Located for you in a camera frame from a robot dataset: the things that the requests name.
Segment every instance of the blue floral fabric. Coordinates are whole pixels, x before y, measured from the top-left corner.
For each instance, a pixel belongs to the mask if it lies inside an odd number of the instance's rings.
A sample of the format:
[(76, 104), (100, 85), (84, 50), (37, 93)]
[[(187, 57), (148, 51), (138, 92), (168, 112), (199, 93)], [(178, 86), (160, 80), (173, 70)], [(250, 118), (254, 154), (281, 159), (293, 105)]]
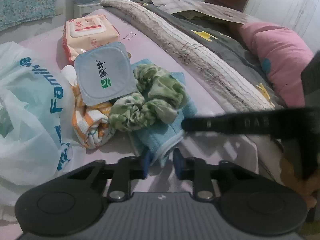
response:
[(52, 18), (57, 0), (0, 0), (0, 31), (23, 22)]

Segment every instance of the metal screw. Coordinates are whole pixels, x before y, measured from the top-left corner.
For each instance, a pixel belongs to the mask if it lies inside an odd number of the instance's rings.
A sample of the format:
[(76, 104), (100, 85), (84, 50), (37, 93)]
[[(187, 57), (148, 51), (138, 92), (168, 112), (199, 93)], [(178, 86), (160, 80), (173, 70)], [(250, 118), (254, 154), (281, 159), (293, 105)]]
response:
[(198, 192), (198, 197), (202, 199), (210, 199), (213, 197), (213, 193), (210, 191), (203, 190)]
[(119, 190), (112, 191), (109, 196), (113, 199), (122, 199), (125, 196), (125, 193)]

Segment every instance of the green scrunchie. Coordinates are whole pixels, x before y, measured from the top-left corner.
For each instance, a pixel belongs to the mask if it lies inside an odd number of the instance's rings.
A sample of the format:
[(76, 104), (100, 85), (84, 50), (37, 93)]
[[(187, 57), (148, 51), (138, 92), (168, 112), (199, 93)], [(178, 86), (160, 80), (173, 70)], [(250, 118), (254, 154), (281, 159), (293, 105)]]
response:
[(168, 71), (154, 64), (139, 65), (133, 73), (140, 92), (151, 87), (149, 101), (146, 102), (139, 92), (120, 98), (111, 108), (110, 127), (134, 131), (153, 125), (157, 119), (172, 123), (178, 115), (177, 109), (188, 102), (184, 86)]

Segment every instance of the green square logo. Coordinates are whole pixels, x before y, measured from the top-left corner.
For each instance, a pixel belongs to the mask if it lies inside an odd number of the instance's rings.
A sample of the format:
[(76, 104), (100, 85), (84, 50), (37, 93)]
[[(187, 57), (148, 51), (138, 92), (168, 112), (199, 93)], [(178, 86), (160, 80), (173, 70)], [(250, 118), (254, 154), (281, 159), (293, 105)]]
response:
[(110, 78), (106, 78), (106, 79), (101, 80), (101, 85), (102, 85), (102, 88), (111, 87)]

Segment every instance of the pink fabric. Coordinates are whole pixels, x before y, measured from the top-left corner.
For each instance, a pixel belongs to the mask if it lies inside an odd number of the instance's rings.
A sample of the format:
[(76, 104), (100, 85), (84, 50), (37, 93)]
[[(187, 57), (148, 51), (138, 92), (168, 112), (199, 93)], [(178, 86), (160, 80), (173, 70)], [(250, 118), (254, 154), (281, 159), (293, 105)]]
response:
[(265, 22), (244, 24), (239, 33), (249, 50), (259, 57), (274, 91), (287, 106), (304, 106), (300, 76), (313, 53), (297, 33)]

